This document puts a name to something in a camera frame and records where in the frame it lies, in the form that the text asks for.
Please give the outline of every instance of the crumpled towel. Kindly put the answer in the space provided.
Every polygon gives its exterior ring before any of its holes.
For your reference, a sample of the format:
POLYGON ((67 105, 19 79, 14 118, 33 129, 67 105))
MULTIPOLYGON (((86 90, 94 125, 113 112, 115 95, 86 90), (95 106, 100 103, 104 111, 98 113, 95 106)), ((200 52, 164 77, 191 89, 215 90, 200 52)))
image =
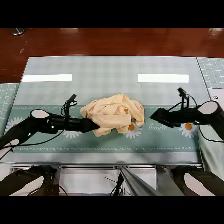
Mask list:
POLYGON ((97 137, 109 134, 113 128, 118 133, 126 133, 135 125, 141 127, 144 124, 144 107, 124 94, 94 100, 82 107, 80 113, 100 126, 93 131, 97 137))

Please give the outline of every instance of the table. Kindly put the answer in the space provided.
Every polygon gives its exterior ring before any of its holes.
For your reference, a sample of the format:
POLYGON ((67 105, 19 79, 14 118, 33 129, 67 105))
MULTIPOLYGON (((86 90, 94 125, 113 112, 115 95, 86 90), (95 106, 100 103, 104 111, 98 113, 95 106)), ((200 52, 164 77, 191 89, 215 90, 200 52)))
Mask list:
MULTIPOLYGON (((154 131, 153 138, 145 137, 149 146, 139 146, 138 140, 132 141, 133 147, 121 147, 118 150, 116 144, 125 144, 116 133, 112 137, 102 137, 97 140, 103 146, 82 147, 77 146, 76 139, 72 139, 66 147, 57 147, 59 142, 51 142, 51 146, 17 148, 14 153, 9 153, 3 158, 5 163, 61 163, 61 164, 196 164, 200 162, 199 151, 193 141, 184 138, 178 130, 169 130, 169 136, 161 134, 164 130, 161 126, 149 120, 152 110, 169 107, 180 101, 177 89, 182 87, 194 96, 198 104, 209 99, 207 88, 194 57, 148 57, 148 56, 64 56, 64 57, 31 57, 29 58, 23 79, 20 83, 9 122, 15 122, 25 118, 29 111, 34 108, 46 109, 49 112, 59 112, 60 107, 73 94, 77 95, 78 105, 72 111, 78 115, 80 107, 90 103, 97 98, 108 97, 117 93, 125 93, 130 99, 138 100, 144 105, 146 124, 142 132, 154 131), (65 74, 70 81, 42 81, 32 82, 36 76, 42 80, 49 79, 58 74, 65 74), (189 82, 180 83, 154 83, 138 82, 138 74, 170 74, 188 75, 189 82), (183 139, 183 146, 173 146, 172 142, 183 139), (108 142, 112 141, 110 150, 108 142)), ((94 144, 94 138, 82 135, 83 142, 94 144)), ((43 135, 35 135, 34 142, 43 140, 43 135)))

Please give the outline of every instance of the brown wooden surface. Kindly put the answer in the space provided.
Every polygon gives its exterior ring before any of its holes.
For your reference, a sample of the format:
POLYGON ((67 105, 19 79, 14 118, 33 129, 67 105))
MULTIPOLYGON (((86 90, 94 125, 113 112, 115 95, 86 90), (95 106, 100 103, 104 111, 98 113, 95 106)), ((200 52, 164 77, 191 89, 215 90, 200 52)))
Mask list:
POLYGON ((224 57, 220 28, 0 29, 0 83, 19 82, 30 56, 158 55, 224 57))

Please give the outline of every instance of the white daisy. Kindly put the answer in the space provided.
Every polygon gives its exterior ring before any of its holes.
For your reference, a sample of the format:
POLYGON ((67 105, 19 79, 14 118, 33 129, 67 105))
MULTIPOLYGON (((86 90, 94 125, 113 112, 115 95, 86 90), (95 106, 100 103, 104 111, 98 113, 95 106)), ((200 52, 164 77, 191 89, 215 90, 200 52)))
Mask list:
POLYGON ((124 133, 124 135, 126 136, 126 138, 132 139, 132 138, 135 138, 136 136, 139 136, 142 133, 141 130, 142 128, 132 123, 131 125, 129 125, 128 132, 124 133))
POLYGON ((65 131, 63 133, 63 135, 65 135, 66 138, 70 138, 70 139, 76 138, 81 134, 82 134, 82 132, 80 132, 80 131, 65 131))
POLYGON ((182 131, 182 135, 185 137, 193 137, 197 132, 196 132, 197 126, 191 123, 184 123, 181 124, 181 127, 178 128, 179 131, 182 131))
POLYGON ((15 126, 16 124, 19 124, 21 121, 23 121, 22 117, 14 117, 13 119, 11 119, 11 121, 8 121, 5 128, 5 132, 7 132, 10 128, 15 126))

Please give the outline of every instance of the glass tabletop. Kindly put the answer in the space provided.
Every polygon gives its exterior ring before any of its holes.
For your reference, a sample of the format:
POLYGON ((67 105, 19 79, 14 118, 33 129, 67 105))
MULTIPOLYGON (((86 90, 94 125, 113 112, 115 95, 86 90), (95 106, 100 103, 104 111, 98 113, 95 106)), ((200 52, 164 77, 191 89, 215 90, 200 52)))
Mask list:
MULTIPOLYGON (((198 104, 209 99, 202 74, 194 57, 151 56, 52 56, 30 57, 8 125, 25 119, 31 110, 60 114, 64 102, 77 95, 71 110, 80 117, 80 108, 95 99, 126 94, 145 109, 141 135, 129 139, 116 130, 95 137, 92 132, 64 132, 41 146, 17 147, 3 159, 7 163, 61 164, 191 164, 199 163, 197 135, 185 136, 180 129, 164 128, 149 116, 159 107, 180 102, 182 87, 198 104)), ((35 134, 27 143, 51 138, 35 134)))

